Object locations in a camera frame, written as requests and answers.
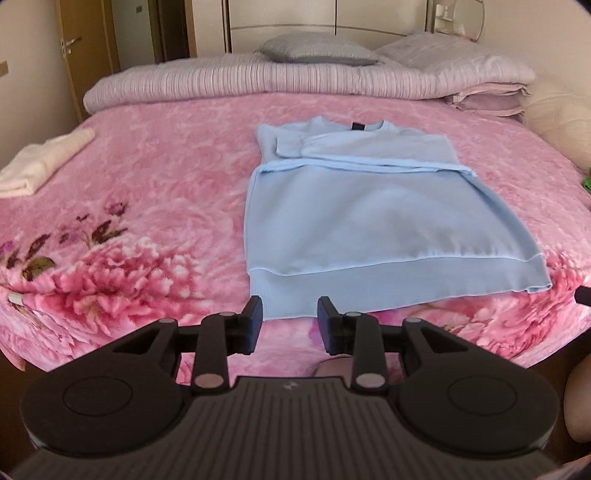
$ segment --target door handle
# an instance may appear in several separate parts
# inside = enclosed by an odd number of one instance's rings
[[[68,48],[70,45],[73,45],[74,43],[76,43],[77,41],[80,41],[80,40],[82,40],[82,37],[73,38],[72,40],[68,40],[68,41],[67,41],[67,42],[64,44],[64,46],[65,46],[66,48]]]
[[[72,38],[72,40],[64,41],[63,38],[60,39],[60,47],[61,47],[61,55],[66,58],[67,55],[72,53],[72,49],[70,48],[74,43],[77,41],[82,40],[82,37]]]

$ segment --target circular pad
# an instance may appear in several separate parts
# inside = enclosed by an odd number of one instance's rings
[[[102,417],[125,408],[132,393],[131,387],[118,378],[91,377],[66,388],[64,402],[74,413]]]
[[[457,455],[518,455],[542,447],[558,415],[539,375],[494,356],[443,353],[400,387],[398,410],[421,437]]]
[[[71,456],[112,455],[149,443],[178,418],[181,389],[156,362],[94,353],[49,372],[25,393],[22,419],[39,446]]]
[[[517,392],[509,383],[485,375],[458,380],[447,393],[457,408],[474,415],[499,415],[517,401]]]

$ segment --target pillow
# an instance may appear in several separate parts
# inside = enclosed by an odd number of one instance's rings
[[[520,96],[524,125],[578,168],[591,168],[591,98],[549,80],[534,82],[528,91],[529,96]]]
[[[293,32],[267,40],[259,49],[270,60],[290,63],[373,65],[379,56],[356,43],[328,33]]]
[[[484,82],[527,85],[535,79],[534,71],[523,62],[455,35],[409,35],[375,52],[405,67],[436,74],[442,89],[461,85],[449,94]]]
[[[514,93],[522,92],[527,95],[527,90],[523,83],[496,83],[487,82],[479,83],[474,87],[468,87],[460,90],[453,96],[455,102],[461,102],[468,95],[474,95],[475,93],[485,93],[487,95],[513,95]]]
[[[446,102],[458,110],[481,113],[482,115],[512,116],[523,113],[524,108],[516,93],[496,95],[494,93],[475,93],[460,102],[454,101],[455,95],[446,98]]]

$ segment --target green object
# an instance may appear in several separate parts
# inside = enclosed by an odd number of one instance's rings
[[[585,190],[587,190],[587,193],[591,193],[591,168],[589,169],[589,173],[587,175],[589,176],[583,179],[581,185]]]

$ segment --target pink pillow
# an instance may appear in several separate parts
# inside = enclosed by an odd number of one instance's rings
[[[515,92],[510,95],[475,93],[474,95],[468,95],[460,102],[455,102],[454,98],[455,95],[449,96],[446,98],[446,102],[462,111],[493,116],[511,116],[524,112],[524,108],[521,106],[519,97]]]
[[[468,95],[475,93],[486,93],[495,96],[513,95],[514,93],[522,92],[527,94],[525,85],[523,83],[480,83],[474,87],[468,87],[453,95],[454,102],[461,102]]]

